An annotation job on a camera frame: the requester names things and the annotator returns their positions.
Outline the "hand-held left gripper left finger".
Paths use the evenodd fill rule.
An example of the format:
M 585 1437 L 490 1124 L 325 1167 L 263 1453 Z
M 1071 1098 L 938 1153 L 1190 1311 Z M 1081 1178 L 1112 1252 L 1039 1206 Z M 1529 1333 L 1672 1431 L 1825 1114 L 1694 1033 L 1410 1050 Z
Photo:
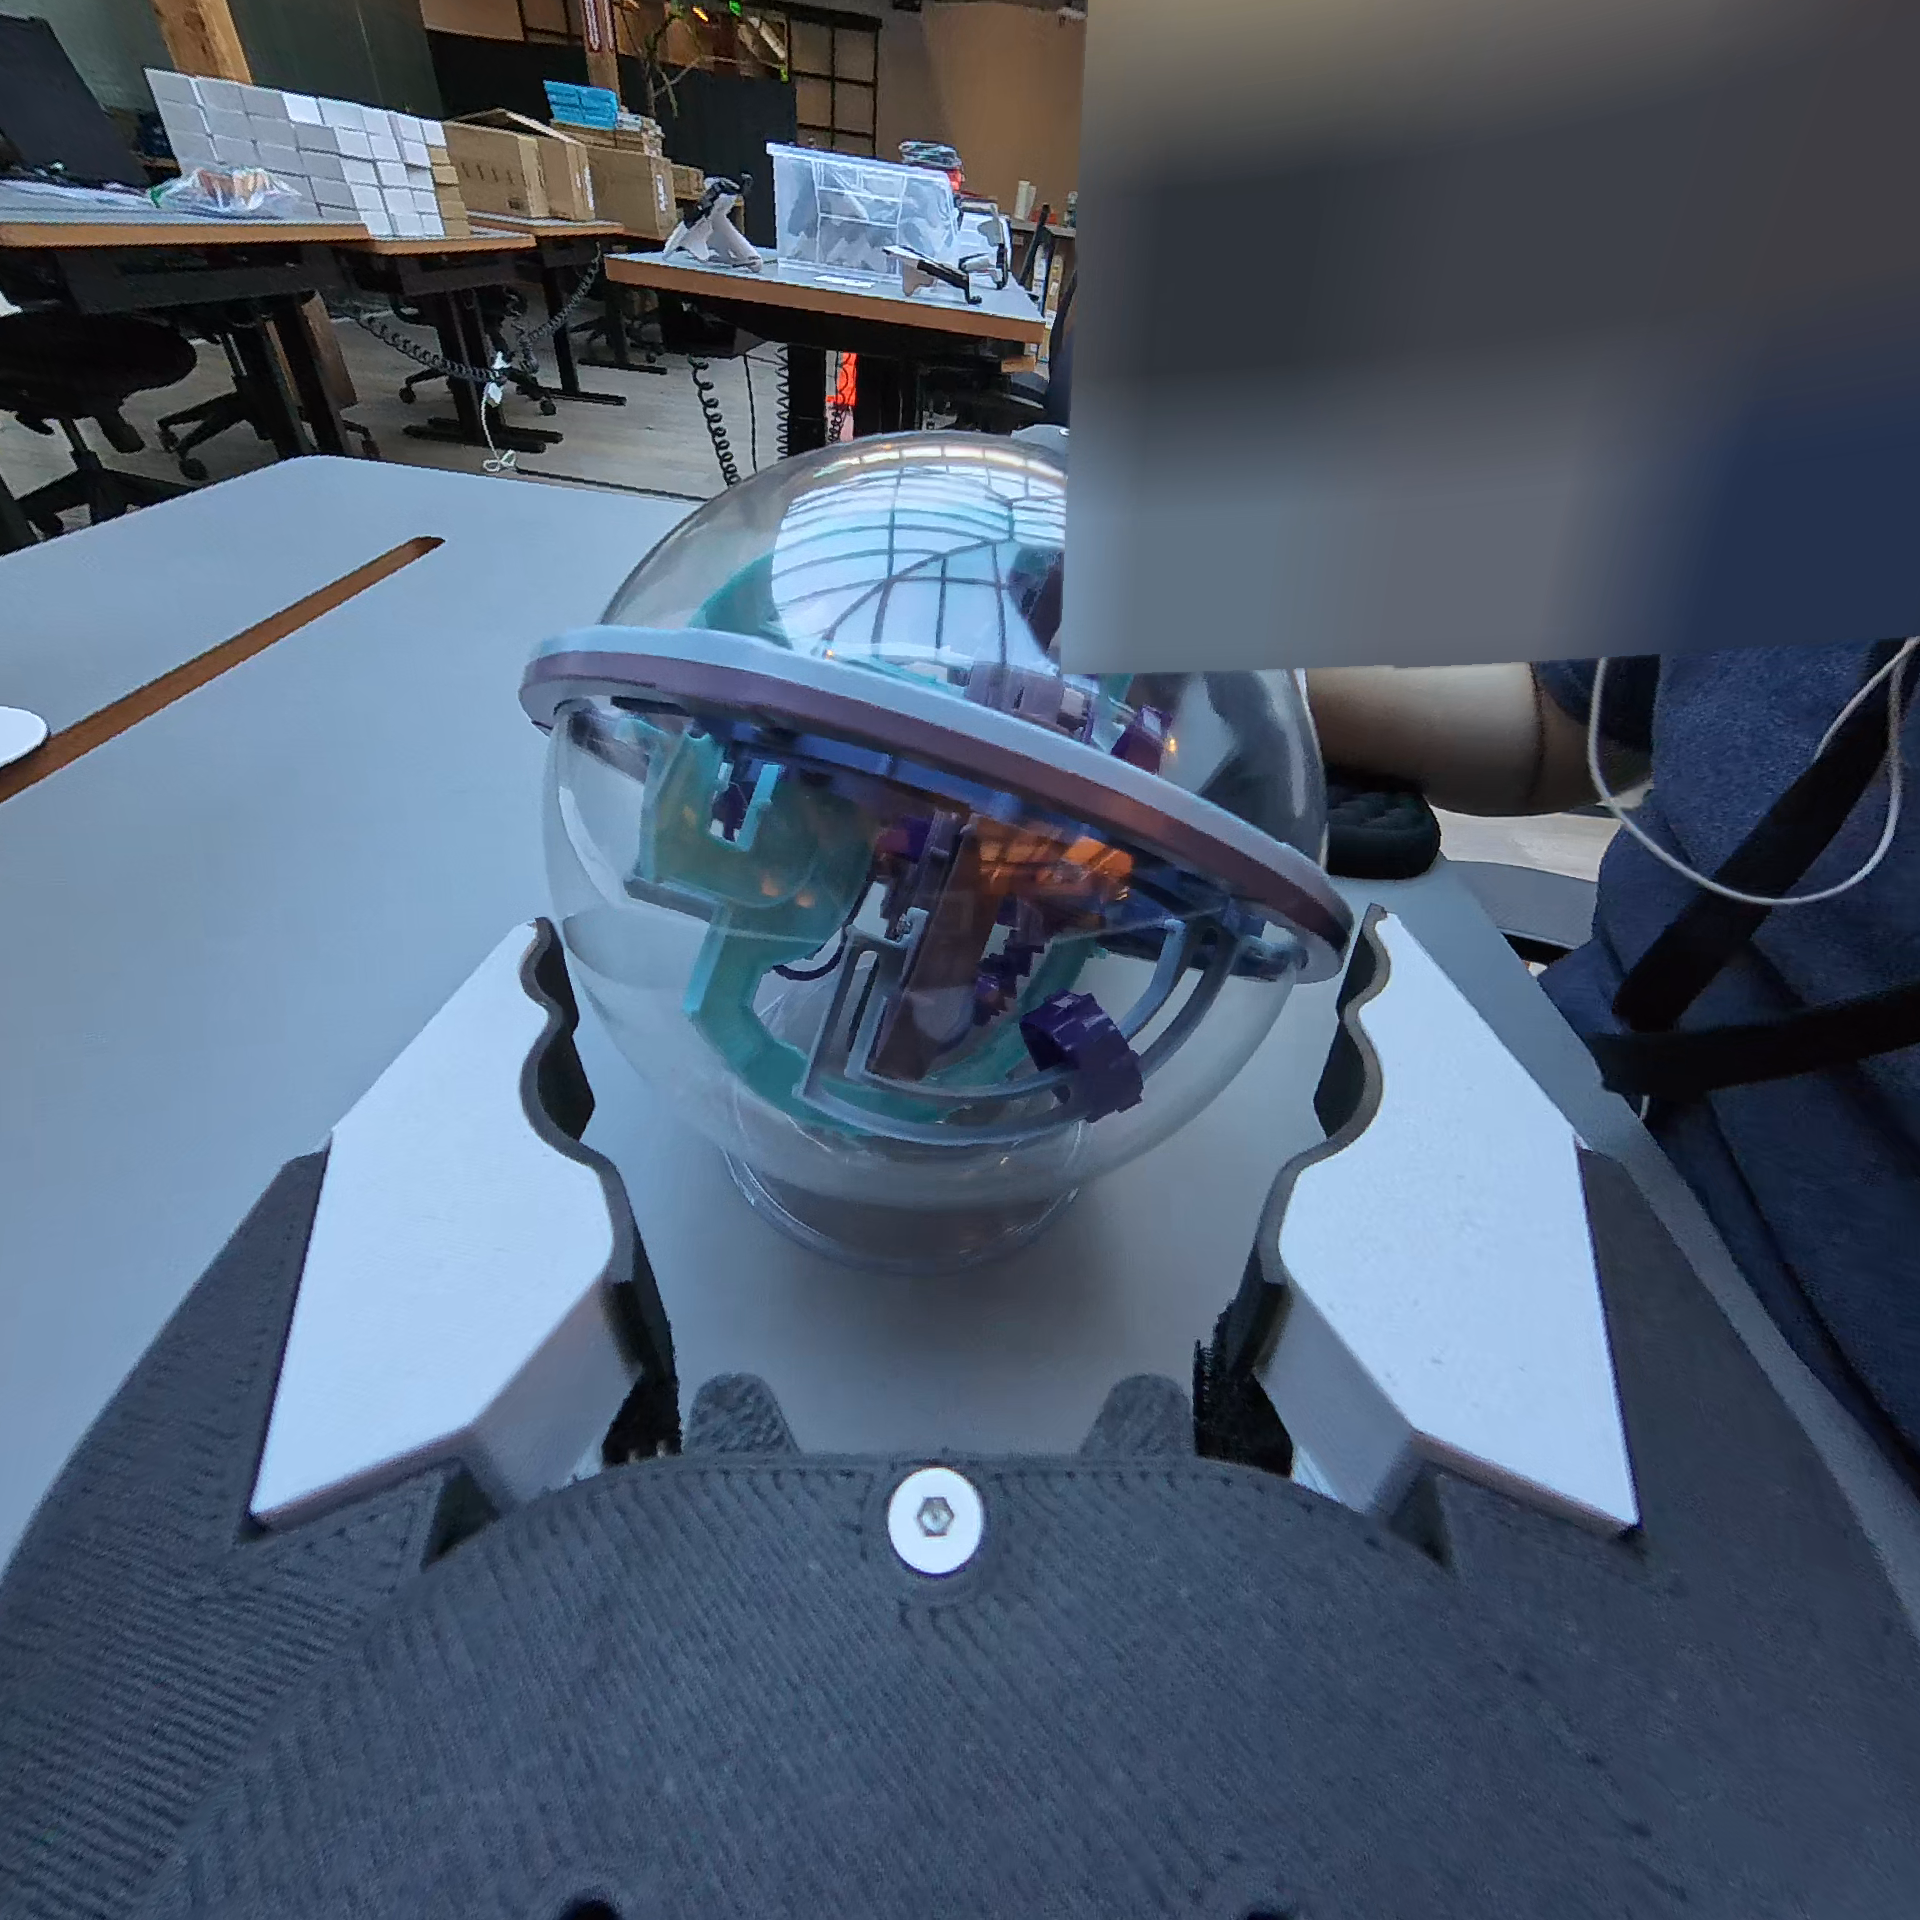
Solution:
M 288 1529 L 433 1465 L 495 1511 L 682 1447 L 674 1343 L 592 1117 L 561 935 L 515 927 L 343 1116 L 253 1517 Z

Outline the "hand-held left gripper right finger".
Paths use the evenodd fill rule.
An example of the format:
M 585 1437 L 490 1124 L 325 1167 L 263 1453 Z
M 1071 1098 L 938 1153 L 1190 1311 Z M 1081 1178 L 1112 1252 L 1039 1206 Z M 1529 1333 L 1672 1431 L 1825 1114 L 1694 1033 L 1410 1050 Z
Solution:
M 1314 1093 L 1197 1350 L 1202 1453 L 1391 1517 L 1447 1473 L 1642 1522 L 1581 1139 L 1408 926 L 1370 907 Z

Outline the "clear plastic ball stand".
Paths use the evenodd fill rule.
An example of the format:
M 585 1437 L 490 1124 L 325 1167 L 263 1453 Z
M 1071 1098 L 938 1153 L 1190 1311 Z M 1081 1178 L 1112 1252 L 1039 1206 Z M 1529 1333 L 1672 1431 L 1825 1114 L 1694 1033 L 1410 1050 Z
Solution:
M 815 1255 L 887 1275 L 1011 1257 L 1067 1211 L 1089 1127 L 1007 1143 L 911 1143 L 753 1110 L 721 1141 L 758 1214 Z

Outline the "clear maze ball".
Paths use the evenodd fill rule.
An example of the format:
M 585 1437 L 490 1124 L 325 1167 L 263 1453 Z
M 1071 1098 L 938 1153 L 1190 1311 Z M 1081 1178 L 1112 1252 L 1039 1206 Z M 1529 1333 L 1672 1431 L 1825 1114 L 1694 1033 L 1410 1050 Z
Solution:
M 1047 1206 L 1247 1067 L 1354 913 L 1287 671 L 1073 671 L 1065 433 L 823 449 L 534 651 L 627 1061 L 766 1188 Z

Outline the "person's right forearm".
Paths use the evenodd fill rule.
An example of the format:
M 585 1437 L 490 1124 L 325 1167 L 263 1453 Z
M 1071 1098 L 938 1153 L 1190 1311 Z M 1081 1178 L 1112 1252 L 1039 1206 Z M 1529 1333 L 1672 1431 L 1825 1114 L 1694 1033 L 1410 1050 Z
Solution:
M 1549 722 L 1529 662 L 1321 666 L 1303 683 L 1330 769 L 1410 783 L 1440 810 L 1537 810 Z

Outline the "person's blue shirt torso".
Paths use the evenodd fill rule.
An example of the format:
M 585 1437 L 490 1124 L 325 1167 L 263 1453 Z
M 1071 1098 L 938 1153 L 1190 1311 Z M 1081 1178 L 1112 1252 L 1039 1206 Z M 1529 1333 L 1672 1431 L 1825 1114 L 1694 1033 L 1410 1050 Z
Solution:
M 1600 743 L 1649 756 L 1649 793 L 1600 863 L 1593 932 L 1544 987 L 1582 1037 L 1617 1033 L 1624 981 L 1701 899 L 1649 852 L 1720 875 L 1806 772 L 1897 639 L 1610 661 Z M 1917 983 L 1917 659 L 1903 683 L 1903 818 L 1838 899 L 1769 913 L 1674 1021 L 1794 1018 Z M 1649 1129 L 1765 1309 L 1870 1442 L 1917 1486 L 1917 1047 L 1826 1073 L 1649 1102 Z

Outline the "black wrist rest pad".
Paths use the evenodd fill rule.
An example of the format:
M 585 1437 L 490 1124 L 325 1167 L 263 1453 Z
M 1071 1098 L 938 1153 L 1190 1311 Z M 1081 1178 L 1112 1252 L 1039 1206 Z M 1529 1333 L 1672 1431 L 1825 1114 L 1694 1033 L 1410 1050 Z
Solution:
M 1408 781 L 1329 771 L 1329 874 L 1349 881 L 1415 881 L 1443 855 L 1443 828 Z

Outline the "black office chair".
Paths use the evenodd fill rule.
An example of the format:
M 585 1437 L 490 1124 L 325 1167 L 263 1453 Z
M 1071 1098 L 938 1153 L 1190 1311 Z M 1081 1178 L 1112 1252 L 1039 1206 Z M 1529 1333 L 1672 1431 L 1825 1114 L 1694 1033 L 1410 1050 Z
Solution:
M 114 470 L 85 443 L 94 421 L 120 450 L 142 450 L 121 419 L 126 401 L 176 386 L 197 369 L 192 343 L 157 321 L 23 310 L 3 321 L 3 410 L 32 433 L 62 430 L 73 470 L 14 497 L 3 486 L 3 550 L 16 553 L 62 534 L 62 511 L 85 509 L 93 523 L 134 508 L 183 497 L 191 486 Z

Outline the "wooden desk with black legs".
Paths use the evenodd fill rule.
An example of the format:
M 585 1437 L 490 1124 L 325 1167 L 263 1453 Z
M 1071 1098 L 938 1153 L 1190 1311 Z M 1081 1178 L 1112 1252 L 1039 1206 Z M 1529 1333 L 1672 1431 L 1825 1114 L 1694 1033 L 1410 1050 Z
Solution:
M 672 295 L 759 340 L 785 345 L 793 366 L 789 443 L 826 443 L 826 355 L 850 353 L 853 435 L 915 430 L 922 375 L 979 362 L 999 378 L 1026 370 L 1049 340 L 1049 325 L 1017 286 L 977 298 L 935 278 L 906 292 L 902 278 L 817 270 L 769 255 L 758 270 L 717 268 L 685 253 L 610 253 L 610 284 Z
M 475 334 L 458 298 L 518 286 L 536 263 L 536 239 L 515 231 L 374 237 L 351 223 L 245 223 L 64 204 L 6 183 L 7 298 L 85 315 L 208 310 L 237 323 L 248 370 L 266 380 L 267 437 L 285 459 L 351 453 L 343 407 L 301 323 L 302 300 L 417 307 L 459 355 Z

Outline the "brown cardboard box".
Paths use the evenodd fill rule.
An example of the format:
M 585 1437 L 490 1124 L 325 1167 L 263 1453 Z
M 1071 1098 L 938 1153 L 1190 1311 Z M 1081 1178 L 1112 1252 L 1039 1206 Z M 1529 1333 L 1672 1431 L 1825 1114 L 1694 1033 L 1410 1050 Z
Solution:
M 599 219 L 590 148 L 536 119 L 490 109 L 441 124 L 471 215 L 590 223 Z
M 677 178 L 670 161 L 601 142 L 587 147 L 587 164 L 599 222 L 658 242 L 679 226 Z

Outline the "stack of white boxes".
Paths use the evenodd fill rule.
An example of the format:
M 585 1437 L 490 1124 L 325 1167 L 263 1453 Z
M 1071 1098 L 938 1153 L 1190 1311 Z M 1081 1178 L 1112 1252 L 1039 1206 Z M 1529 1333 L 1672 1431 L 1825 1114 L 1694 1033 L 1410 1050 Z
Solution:
M 192 210 L 392 239 L 471 231 L 438 119 L 157 66 L 146 83 Z

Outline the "clear plastic storage container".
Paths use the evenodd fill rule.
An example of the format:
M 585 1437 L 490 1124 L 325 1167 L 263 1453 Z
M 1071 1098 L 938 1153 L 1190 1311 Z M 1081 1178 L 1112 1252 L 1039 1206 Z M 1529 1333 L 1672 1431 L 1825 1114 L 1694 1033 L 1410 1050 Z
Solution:
M 775 253 L 782 263 L 898 276 L 891 250 L 960 260 L 958 207 L 945 172 L 769 142 Z

